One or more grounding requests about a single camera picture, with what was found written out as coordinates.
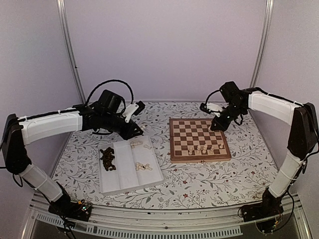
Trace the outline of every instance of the chessboard border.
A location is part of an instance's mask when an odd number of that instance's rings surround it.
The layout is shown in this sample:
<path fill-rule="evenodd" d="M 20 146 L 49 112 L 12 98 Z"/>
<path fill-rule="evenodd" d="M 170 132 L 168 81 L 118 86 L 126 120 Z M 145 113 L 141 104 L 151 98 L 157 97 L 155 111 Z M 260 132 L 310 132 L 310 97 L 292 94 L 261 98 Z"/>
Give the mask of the chessboard border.
<path fill-rule="evenodd" d="M 220 131 L 221 137 L 224 142 L 224 147 L 226 149 L 227 154 L 223 155 L 203 155 L 201 159 L 198 159 L 198 156 L 175 156 L 174 150 L 174 136 L 173 136 L 173 121 L 207 121 L 212 119 L 208 118 L 195 118 L 195 119 L 183 119 L 183 118 L 176 118 L 176 119 L 169 119 L 169 145 L 170 145 L 170 160 L 172 163 L 198 163 L 198 162 L 220 162 L 220 161 L 229 161 L 231 159 L 231 154 L 229 150 L 228 143 L 226 141 L 226 137 L 223 131 Z"/>

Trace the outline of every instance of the vent grille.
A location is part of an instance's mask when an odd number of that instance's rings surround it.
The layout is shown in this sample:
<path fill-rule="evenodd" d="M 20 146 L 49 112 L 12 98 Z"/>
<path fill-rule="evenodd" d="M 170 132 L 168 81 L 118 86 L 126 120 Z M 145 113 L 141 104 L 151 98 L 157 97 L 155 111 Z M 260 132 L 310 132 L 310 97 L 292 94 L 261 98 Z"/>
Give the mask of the vent grille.
<path fill-rule="evenodd" d="M 39 221 L 63 227 L 63 221 L 56 217 L 47 215 L 45 213 L 37 213 L 36 218 Z M 153 232 L 135 232 L 135 231 L 124 231 L 109 229 L 100 226 L 87 225 L 83 230 L 74 229 L 75 231 L 81 233 L 87 233 L 91 235 L 99 235 L 106 238 L 113 239 L 221 239 L 221 238 L 230 238 L 235 236 L 242 235 L 239 226 L 218 229 L 218 230 L 209 230 L 202 232 L 180 232 L 180 233 L 153 233 Z"/>

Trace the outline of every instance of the leaf pattern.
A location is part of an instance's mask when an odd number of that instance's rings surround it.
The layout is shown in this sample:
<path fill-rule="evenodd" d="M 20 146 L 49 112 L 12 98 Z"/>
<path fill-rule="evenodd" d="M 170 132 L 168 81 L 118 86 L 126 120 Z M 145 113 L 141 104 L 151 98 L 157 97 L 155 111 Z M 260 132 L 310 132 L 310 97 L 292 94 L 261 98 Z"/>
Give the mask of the leaf pattern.
<path fill-rule="evenodd" d="M 244 116 L 241 126 L 232 123 L 225 132 L 230 161 L 170 163 L 169 118 L 211 117 L 199 110 L 199 103 L 146 103 L 146 108 L 134 117 L 145 126 L 144 134 L 151 137 L 164 176 L 159 186 L 103 196 L 99 192 L 97 146 L 122 139 L 117 134 L 93 135 L 90 130 L 72 134 L 53 179 L 73 200 L 112 207 L 208 208 L 260 200 L 277 175 L 277 168 L 250 115 Z"/>

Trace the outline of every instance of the floral tablecloth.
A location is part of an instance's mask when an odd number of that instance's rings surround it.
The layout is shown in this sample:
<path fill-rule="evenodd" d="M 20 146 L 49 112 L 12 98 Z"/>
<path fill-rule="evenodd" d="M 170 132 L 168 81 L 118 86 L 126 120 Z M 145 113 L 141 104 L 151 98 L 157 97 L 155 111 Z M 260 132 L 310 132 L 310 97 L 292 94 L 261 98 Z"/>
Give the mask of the floral tablecloth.
<path fill-rule="evenodd" d="M 147 209 L 185 209 L 229 206 L 258 201 L 277 174 L 276 165 L 250 115 L 243 125 L 232 123 L 225 132 L 232 159 L 217 163 L 171 164 L 169 118 L 211 118 L 199 110 L 199 103 L 146 103 L 133 118 L 147 125 L 161 171 L 162 185 L 103 196 L 99 192 L 97 146 L 122 140 L 117 134 L 72 134 L 55 170 L 72 199 L 90 200 L 96 205 Z"/>

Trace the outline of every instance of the white wall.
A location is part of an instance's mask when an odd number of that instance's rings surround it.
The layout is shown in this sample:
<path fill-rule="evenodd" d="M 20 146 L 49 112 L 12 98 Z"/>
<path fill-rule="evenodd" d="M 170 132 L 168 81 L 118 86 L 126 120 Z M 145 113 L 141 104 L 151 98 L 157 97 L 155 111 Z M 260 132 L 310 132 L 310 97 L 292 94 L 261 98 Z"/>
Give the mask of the white wall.
<path fill-rule="evenodd" d="M 275 1 L 266 52 L 257 85 L 298 102 L 311 102 L 319 114 L 319 1 Z M 255 114 L 277 164 L 287 152 L 289 127 Z M 310 158 L 297 192 L 314 238 L 319 238 L 319 156 Z"/>
<path fill-rule="evenodd" d="M 113 78 L 127 81 L 142 100 L 204 100 L 226 81 L 249 86 L 265 0 L 68 0 L 65 5 L 86 96 Z M 110 85 L 129 96 L 125 86 Z"/>
<path fill-rule="evenodd" d="M 34 115 L 79 103 L 55 0 L 1 1 L 0 32 L 0 135 L 11 113 Z M 64 139 L 36 142 L 28 155 L 50 172 Z M 32 195 L 0 170 L 0 238 L 19 238 Z"/>

